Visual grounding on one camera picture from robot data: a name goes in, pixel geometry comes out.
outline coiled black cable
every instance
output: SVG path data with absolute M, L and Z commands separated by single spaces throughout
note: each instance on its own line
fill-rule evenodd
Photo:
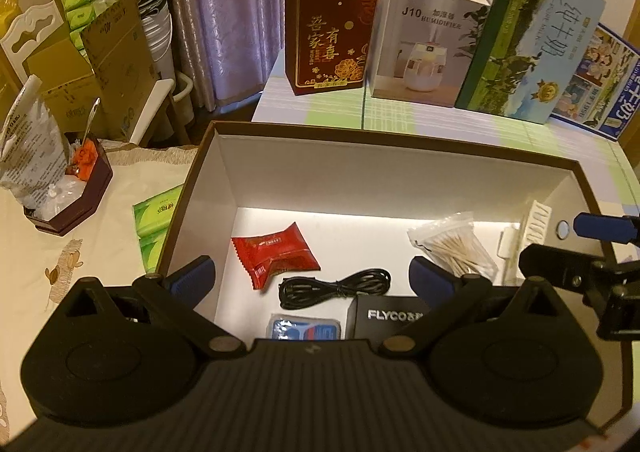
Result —
M 391 286 L 391 274 L 380 268 L 353 273 L 337 283 L 324 283 L 313 277 L 287 277 L 278 295 L 283 309 L 302 309 L 334 297 L 384 295 Z

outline metal screw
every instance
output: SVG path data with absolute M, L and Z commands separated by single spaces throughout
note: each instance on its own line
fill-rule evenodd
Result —
M 395 335 L 385 339 L 382 345 L 393 353 L 406 353 L 415 347 L 415 340 L 405 335 Z
M 615 285 L 613 288 L 611 288 L 611 292 L 616 296 L 616 297 L 624 297 L 626 295 L 626 286 L 622 286 L 622 285 Z
M 237 350 L 241 345 L 242 342 L 240 340 L 230 335 L 213 337 L 209 341 L 209 349 L 218 353 L 231 353 Z

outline red snack package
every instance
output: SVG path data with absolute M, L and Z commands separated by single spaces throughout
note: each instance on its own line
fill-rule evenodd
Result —
M 319 270 L 316 258 L 293 223 L 283 232 L 257 237 L 231 238 L 254 289 L 262 289 L 271 275 Z

